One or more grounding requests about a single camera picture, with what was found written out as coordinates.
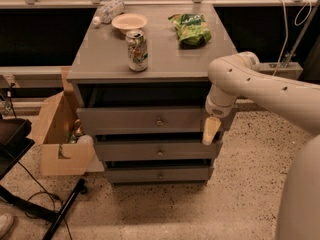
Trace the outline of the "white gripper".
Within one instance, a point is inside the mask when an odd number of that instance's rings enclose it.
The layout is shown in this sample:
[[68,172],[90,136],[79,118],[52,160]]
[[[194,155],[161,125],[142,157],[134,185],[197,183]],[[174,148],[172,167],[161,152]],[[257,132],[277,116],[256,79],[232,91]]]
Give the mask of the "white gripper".
[[209,93],[206,97],[205,109],[210,117],[205,120],[202,143],[210,145],[221,126],[219,118],[227,117],[237,96],[230,94],[222,89],[211,85]]

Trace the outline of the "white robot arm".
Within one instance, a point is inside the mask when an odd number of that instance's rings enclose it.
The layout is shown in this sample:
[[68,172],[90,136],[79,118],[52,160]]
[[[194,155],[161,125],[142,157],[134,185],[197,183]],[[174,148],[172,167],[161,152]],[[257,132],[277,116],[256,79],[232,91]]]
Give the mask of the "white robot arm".
[[258,69],[259,59],[252,52],[213,60],[205,109],[211,120],[225,118],[237,97],[243,96],[314,134],[289,168],[275,240],[320,240],[320,88]]

